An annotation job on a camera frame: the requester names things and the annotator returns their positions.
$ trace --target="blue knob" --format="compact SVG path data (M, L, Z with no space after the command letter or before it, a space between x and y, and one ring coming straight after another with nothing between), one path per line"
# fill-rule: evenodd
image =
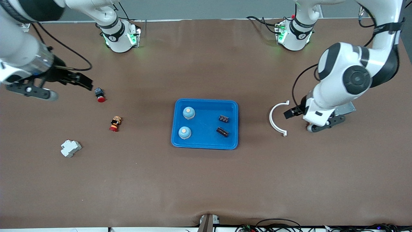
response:
M182 127L179 129L179 136L180 136L180 138L182 138L182 139L185 140L185 139L189 138L191 135L192 135L192 131L190 130L189 127L187 127L187 126L182 126Z
M191 107L186 107L183 110L183 117L185 117L186 119L192 119L194 115L195 115L195 111Z

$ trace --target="blue plastic tray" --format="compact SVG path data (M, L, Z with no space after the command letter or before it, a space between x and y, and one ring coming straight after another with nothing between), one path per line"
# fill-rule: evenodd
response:
M183 117L183 110L192 107L195 116L191 120ZM219 121L219 116L229 117L229 122ZM179 137L179 129L187 126L192 131L188 139ZM229 132L228 137L216 132L221 127ZM175 147L233 150L238 143L239 107L230 100L190 99L176 101L172 128L172 144Z

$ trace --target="brown table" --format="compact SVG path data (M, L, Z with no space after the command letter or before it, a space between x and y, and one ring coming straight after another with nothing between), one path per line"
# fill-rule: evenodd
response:
M0 227L191 226L281 217L302 225L412 224L412 66L400 45L397 76L354 102L344 124L320 133L301 117L275 122L296 76L337 41L363 45L356 19L324 19L299 52L276 45L264 25L241 20L152 22L141 47L111 52L93 24L46 25L86 56L85 74L107 102L77 86L48 83L56 102L0 90ZM84 62L45 36L69 66ZM316 85L312 71L297 98ZM239 104L233 151L179 149L170 142L177 99ZM114 116L123 117L117 133ZM83 149L60 153L66 139Z

